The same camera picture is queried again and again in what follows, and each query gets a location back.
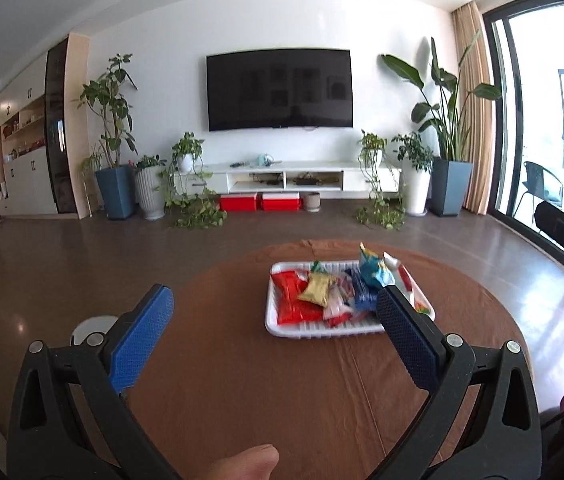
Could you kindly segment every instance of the metal screw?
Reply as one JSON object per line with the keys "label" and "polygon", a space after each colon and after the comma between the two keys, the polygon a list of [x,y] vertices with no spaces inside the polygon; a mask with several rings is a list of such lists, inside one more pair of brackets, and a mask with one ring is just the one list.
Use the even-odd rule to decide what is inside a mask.
{"label": "metal screw", "polygon": [[86,338],[86,344],[88,346],[98,346],[101,345],[103,342],[104,342],[104,336],[101,335],[99,332],[94,332]]}
{"label": "metal screw", "polygon": [[33,341],[28,346],[28,351],[31,352],[31,354],[37,354],[37,352],[41,351],[42,348],[44,348],[44,343],[41,341]]}
{"label": "metal screw", "polygon": [[449,334],[446,336],[446,342],[449,343],[449,345],[458,348],[462,346],[464,340],[457,334]]}
{"label": "metal screw", "polygon": [[510,352],[513,352],[514,354],[519,354],[520,350],[522,349],[521,346],[515,341],[507,342],[507,348]]}

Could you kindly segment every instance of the black window frame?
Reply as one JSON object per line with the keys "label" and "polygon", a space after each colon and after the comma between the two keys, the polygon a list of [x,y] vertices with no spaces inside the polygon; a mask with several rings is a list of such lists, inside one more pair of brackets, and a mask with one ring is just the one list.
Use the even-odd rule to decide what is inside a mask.
{"label": "black window frame", "polygon": [[498,40],[505,41],[504,38],[498,38],[494,32],[494,24],[502,20],[504,24],[506,41],[508,43],[508,50],[511,56],[511,64],[514,75],[514,89],[516,101],[516,148],[514,159],[514,172],[512,175],[511,189],[509,200],[507,204],[507,212],[502,213],[496,207],[498,193],[500,191],[500,177],[502,176],[502,149],[504,140],[504,100],[496,102],[496,140],[495,140],[495,159],[493,164],[493,176],[491,180],[491,195],[489,197],[488,213],[495,217],[497,220],[511,227],[524,237],[528,238],[535,245],[540,247],[543,251],[548,253],[558,262],[564,265],[564,250],[546,237],[537,233],[535,230],[529,228],[522,222],[515,220],[512,213],[518,198],[518,189],[520,188],[521,177],[521,156],[522,156],[522,143],[524,136],[524,108],[523,96],[520,78],[520,66],[516,52],[515,42],[513,41],[509,21],[511,18],[533,12],[534,10],[546,9],[549,7],[564,5],[564,0],[515,0],[497,9],[490,10],[483,15],[484,25],[486,30],[486,37],[489,43],[489,50],[491,54],[491,64],[495,85],[502,89],[502,74],[503,68],[501,67],[501,51],[498,48]]}

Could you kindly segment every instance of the blue gripper pad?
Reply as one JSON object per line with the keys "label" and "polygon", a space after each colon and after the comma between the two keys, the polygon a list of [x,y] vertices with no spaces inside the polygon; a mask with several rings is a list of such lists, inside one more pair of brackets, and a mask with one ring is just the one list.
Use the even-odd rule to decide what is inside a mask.
{"label": "blue gripper pad", "polygon": [[135,384],[159,337],[173,316],[175,306],[173,293],[163,285],[155,289],[151,297],[143,298],[142,303],[145,304],[141,312],[111,352],[108,376],[117,394]]}
{"label": "blue gripper pad", "polygon": [[434,330],[431,330],[426,320],[415,317],[426,315],[415,312],[395,285],[385,286],[380,291],[377,297],[377,316],[415,386],[429,393],[436,391],[446,353],[440,342],[442,333],[435,325]]}

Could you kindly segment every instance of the red storage box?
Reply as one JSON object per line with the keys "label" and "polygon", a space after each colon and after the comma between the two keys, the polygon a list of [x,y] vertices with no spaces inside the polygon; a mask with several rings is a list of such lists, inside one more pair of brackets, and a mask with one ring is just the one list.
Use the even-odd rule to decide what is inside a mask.
{"label": "red storage box", "polygon": [[220,195],[220,209],[222,211],[256,211],[257,193]]}
{"label": "red storage box", "polygon": [[299,208],[299,193],[262,193],[264,211],[297,211]]}

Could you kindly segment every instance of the glass panel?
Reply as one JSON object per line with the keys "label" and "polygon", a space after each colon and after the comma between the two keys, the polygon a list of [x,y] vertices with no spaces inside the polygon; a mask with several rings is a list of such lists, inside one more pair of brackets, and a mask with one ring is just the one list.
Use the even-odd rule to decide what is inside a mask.
{"label": "glass panel", "polygon": [[511,18],[510,26],[524,111],[514,217],[536,229],[534,209],[542,200],[564,211],[564,4]]}

